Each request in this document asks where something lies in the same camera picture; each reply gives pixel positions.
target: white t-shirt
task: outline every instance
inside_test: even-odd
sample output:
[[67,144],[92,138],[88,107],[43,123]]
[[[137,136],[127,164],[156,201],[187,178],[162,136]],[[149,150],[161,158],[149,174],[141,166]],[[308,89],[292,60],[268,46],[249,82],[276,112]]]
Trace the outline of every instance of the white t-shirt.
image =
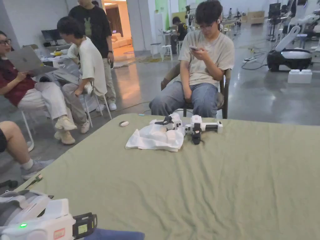
[[94,78],[93,88],[96,95],[105,95],[107,93],[107,85],[102,56],[90,38],[87,37],[79,48],[72,44],[68,50],[68,56],[78,58],[81,79]]
[[230,38],[220,33],[217,39],[209,42],[205,39],[201,31],[189,32],[184,38],[179,60],[190,62],[190,85],[196,85],[200,83],[211,83],[214,86],[219,86],[220,79],[213,79],[209,74],[204,61],[195,58],[191,52],[189,46],[202,47],[208,51],[211,60],[221,70],[227,70],[233,68],[235,62],[235,47]]

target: white sneaker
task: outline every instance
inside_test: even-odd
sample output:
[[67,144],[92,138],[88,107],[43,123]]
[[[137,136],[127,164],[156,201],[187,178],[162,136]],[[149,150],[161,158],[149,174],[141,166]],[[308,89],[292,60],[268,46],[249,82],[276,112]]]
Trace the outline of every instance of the white sneaker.
[[69,131],[57,131],[54,137],[66,145],[72,145],[76,142]]
[[42,169],[44,169],[46,166],[53,163],[54,160],[48,160],[48,161],[35,161],[33,160],[33,165],[29,170],[25,170],[24,168],[21,168],[21,174],[23,180],[28,180],[32,178],[35,174],[40,172]]
[[57,129],[71,131],[77,129],[77,126],[70,122],[67,116],[60,117],[55,125]]
[[87,120],[82,126],[81,126],[81,133],[85,134],[89,131],[90,129],[90,122]]
[[110,111],[116,111],[117,110],[117,105],[115,103],[110,103],[109,104],[109,110]]
[[[101,111],[103,111],[104,109],[106,108],[106,105],[105,104],[100,104],[100,109]],[[100,112],[100,109],[99,109],[99,106],[96,108],[96,112]]]

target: mouse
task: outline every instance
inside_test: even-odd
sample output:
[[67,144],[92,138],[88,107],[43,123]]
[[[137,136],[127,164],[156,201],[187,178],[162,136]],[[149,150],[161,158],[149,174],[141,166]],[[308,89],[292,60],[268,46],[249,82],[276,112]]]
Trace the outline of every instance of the mouse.
[[129,125],[128,121],[122,121],[122,122],[119,123],[120,127],[125,127],[125,126],[128,126],[128,125]]

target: blue jeans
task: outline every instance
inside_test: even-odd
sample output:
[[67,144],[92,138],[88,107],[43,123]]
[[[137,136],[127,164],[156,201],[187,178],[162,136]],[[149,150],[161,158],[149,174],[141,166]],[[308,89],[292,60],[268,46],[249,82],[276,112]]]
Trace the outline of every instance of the blue jeans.
[[[218,89],[210,83],[190,85],[192,91],[193,114],[201,117],[216,117]],[[183,108],[185,99],[181,82],[174,82],[149,104],[152,115],[168,116],[178,108]]]

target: silver laptop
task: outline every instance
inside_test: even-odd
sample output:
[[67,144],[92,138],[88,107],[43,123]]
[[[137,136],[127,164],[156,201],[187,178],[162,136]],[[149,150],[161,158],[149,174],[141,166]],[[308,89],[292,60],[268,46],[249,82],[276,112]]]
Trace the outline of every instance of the silver laptop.
[[6,57],[19,72],[30,72],[34,76],[57,70],[57,68],[44,65],[30,46],[9,52]]

